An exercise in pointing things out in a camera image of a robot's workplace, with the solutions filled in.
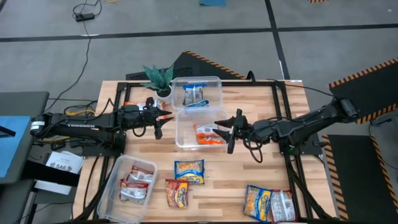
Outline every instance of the green leaves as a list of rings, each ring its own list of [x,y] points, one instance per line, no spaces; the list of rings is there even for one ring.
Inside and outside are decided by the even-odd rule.
[[[167,69],[166,72],[164,71],[164,68],[159,71],[155,65],[152,70],[144,66],[144,71],[148,76],[150,83],[141,83],[141,85],[147,88],[155,88],[159,91],[167,91],[169,84],[173,79],[173,70],[174,65]]]

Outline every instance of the clear plastic container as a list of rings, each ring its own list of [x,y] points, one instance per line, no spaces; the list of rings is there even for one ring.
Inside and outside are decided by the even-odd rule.
[[[184,85],[204,84],[203,99],[209,101],[209,107],[221,107],[223,105],[223,89],[218,77],[180,77],[172,82],[172,106],[179,110],[183,105],[185,90]]]
[[[182,148],[225,147],[224,144],[199,144],[194,125],[214,124],[215,121],[228,119],[227,112],[222,108],[182,109],[175,116],[175,143]]]
[[[129,200],[123,202],[119,199],[120,179],[127,177],[133,165],[154,172],[144,204],[134,203]],[[120,156],[114,165],[104,193],[99,201],[97,214],[101,218],[119,223],[140,223],[144,219],[150,193],[155,185],[156,175],[157,166],[155,163],[132,156]]]

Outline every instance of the artificial plant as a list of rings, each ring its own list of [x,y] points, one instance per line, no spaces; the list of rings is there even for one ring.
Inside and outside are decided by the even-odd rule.
[[[173,79],[173,67],[172,65],[169,69],[164,71],[162,68],[160,71],[154,65],[153,69],[144,66],[144,71],[150,80],[150,83],[141,83],[142,86],[155,89],[158,95],[167,96],[170,93],[170,82]]]

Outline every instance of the wooden table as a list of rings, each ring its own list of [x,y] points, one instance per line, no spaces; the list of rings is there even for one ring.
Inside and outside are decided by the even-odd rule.
[[[100,113],[108,98],[114,99],[117,81],[104,81],[99,93],[96,112]],[[302,86],[301,82],[288,82]],[[292,116],[297,117],[309,111],[307,98],[303,88],[287,86]],[[145,102],[155,93],[142,87],[132,88],[130,101]],[[282,97],[279,96],[284,114]],[[275,117],[274,100],[268,86],[225,86],[223,87],[224,107],[228,116],[235,115],[236,108],[243,110],[250,123],[259,119]],[[175,112],[170,105],[164,108]],[[268,189],[289,189],[289,183],[283,156],[279,154],[279,146],[270,143],[262,147],[264,161],[258,164],[253,160],[242,141],[237,141],[233,154],[226,149],[203,149],[199,151],[184,150],[174,143],[175,122],[171,120],[163,128],[163,138],[156,141],[153,129],[137,138],[132,131],[127,132],[125,154],[147,159],[157,164],[159,173],[154,191],[151,195],[149,208],[144,222],[252,222],[252,218],[243,215],[243,202],[247,184],[258,185]],[[94,157],[85,159],[80,174],[73,213],[80,214],[83,209],[83,197]],[[189,208],[185,210],[169,209],[165,195],[165,179],[174,178],[174,161],[205,160],[205,185],[191,185],[188,193]],[[314,156],[302,156],[303,169],[307,187],[317,202],[331,216],[335,216],[335,208],[330,195],[323,164]],[[98,189],[102,166],[100,158],[95,166],[87,193],[88,204]],[[302,217],[305,216],[302,195],[297,189]]]

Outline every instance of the white paper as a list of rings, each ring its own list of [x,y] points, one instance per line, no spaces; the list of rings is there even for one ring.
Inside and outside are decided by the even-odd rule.
[[[69,171],[74,174],[79,173],[79,170],[81,169],[82,165],[83,165],[82,157],[67,151],[52,152],[49,160],[46,163],[46,166],[64,171]],[[68,195],[72,187],[38,180],[36,182],[35,188]]]

